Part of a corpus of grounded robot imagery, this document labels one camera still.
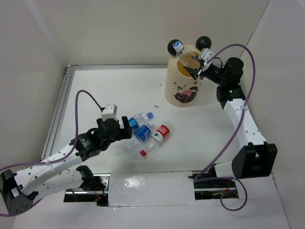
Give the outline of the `crushed blue-label bottle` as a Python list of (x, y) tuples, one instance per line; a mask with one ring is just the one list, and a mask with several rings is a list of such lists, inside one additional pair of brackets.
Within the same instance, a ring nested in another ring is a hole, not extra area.
[(132, 129), (138, 129), (139, 128), (138, 121), (134, 117), (129, 119), (129, 125)]

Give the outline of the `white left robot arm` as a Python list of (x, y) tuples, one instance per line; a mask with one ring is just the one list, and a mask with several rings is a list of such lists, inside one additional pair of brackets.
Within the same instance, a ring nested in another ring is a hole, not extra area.
[(97, 119), (97, 128), (75, 137), (58, 153), (27, 168), (13, 172), (11, 166), (2, 168), (0, 194), (7, 208), (6, 217), (20, 215), (35, 206), (44, 197), (56, 192), (81, 188), (89, 190), (94, 176), (82, 162), (98, 156), (100, 152), (120, 140), (130, 139), (132, 129), (128, 118), (122, 117), (123, 128), (115, 119)]

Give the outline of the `clear unlabelled bottle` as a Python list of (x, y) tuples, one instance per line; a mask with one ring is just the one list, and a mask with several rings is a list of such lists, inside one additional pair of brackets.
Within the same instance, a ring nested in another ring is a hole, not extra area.
[(196, 55), (189, 47), (184, 46), (180, 41), (177, 41), (173, 44), (173, 48), (176, 51), (176, 57), (185, 67), (191, 69), (200, 68), (200, 63)]

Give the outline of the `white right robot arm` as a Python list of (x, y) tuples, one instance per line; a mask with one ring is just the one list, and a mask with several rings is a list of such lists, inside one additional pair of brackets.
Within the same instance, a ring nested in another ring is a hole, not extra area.
[(217, 100), (229, 116), (238, 139), (240, 150), (231, 162), (208, 167), (208, 182), (219, 187), (225, 177), (237, 179), (268, 177), (277, 155), (275, 144), (268, 143), (261, 134), (245, 104), (246, 96), (240, 86), (244, 63), (236, 57), (229, 58), (223, 68), (211, 64), (201, 78), (216, 83)]

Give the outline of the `blue-cap clear bottle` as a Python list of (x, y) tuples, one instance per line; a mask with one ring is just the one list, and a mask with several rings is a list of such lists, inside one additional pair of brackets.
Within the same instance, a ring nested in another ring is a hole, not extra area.
[(146, 123), (148, 123), (151, 119), (153, 119), (153, 113), (152, 112), (137, 113), (133, 117), (136, 120), (137, 124), (139, 126), (142, 126), (142, 125), (145, 125)]

